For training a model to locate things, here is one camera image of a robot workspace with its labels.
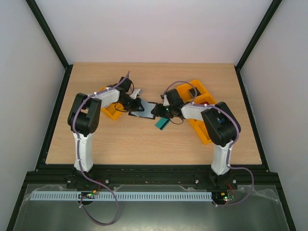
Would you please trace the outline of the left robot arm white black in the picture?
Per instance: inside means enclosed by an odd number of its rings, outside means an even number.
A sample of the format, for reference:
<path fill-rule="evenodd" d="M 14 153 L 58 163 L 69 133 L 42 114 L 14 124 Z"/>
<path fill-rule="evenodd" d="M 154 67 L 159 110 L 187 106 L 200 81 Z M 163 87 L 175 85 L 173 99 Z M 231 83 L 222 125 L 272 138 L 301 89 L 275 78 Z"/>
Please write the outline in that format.
<path fill-rule="evenodd" d="M 99 92 L 91 94 L 78 93 L 74 99 L 67 122 L 73 132 L 76 159 L 74 167 L 78 171 L 89 172 L 94 163 L 92 159 L 92 136 L 99 125 L 102 108 L 113 103 L 123 106 L 125 112 L 143 112 L 139 89 L 129 93 L 133 82 L 129 74 L 121 77 L 120 81 L 108 85 Z"/>

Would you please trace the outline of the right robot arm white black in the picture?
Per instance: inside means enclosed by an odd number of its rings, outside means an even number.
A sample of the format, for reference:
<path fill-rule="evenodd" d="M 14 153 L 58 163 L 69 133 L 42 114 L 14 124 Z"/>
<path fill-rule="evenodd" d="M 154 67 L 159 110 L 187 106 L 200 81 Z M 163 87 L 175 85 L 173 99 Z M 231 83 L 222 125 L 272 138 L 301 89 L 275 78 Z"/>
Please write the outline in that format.
<path fill-rule="evenodd" d="M 155 117 L 172 119 L 179 117 L 203 121 L 210 140 L 214 143 L 214 158 L 210 184 L 221 188 L 226 184 L 225 174 L 231 169 L 230 157 L 233 146 L 239 139 L 241 127 L 225 102 L 197 104 L 184 102 L 176 89 L 166 91 L 164 102 L 158 103 L 151 111 Z"/>

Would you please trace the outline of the teal credit card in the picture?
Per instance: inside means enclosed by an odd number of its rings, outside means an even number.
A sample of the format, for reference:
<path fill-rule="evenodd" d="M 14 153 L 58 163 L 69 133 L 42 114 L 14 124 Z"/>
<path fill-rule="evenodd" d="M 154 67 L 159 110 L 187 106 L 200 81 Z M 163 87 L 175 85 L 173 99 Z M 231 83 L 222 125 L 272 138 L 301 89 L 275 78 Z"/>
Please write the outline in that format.
<path fill-rule="evenodd" d="M 164 130 L 165 127 L 170 123 L 170 119 L 169 118 L 160 118 L 157 123 L 155 124 L 155 126 L 160 129 L 160 130 Z"/>

